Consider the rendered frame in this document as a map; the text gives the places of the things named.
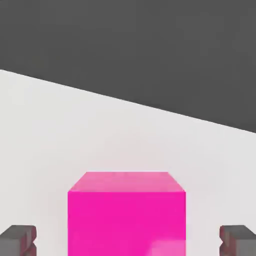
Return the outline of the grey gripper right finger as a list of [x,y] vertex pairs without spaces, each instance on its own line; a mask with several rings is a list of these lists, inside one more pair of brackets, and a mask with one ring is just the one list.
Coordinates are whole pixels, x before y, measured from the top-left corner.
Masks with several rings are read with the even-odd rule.
[[245,225],[222,225],[219,256],[256,256],[256,234]]

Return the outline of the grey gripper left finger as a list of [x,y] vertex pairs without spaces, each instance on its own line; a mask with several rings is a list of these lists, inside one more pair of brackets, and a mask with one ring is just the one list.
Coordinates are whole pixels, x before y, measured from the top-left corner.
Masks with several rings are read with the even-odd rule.
[[11,225],[0,234],[0,256],[37,256],[34,225]]

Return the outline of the small pink cube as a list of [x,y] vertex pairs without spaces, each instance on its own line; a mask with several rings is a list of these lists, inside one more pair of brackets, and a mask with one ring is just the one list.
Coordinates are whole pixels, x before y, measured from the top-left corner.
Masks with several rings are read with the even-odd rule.
[[67,194],[67,256],[186,256],[186,192],[167,172],[87,172]]

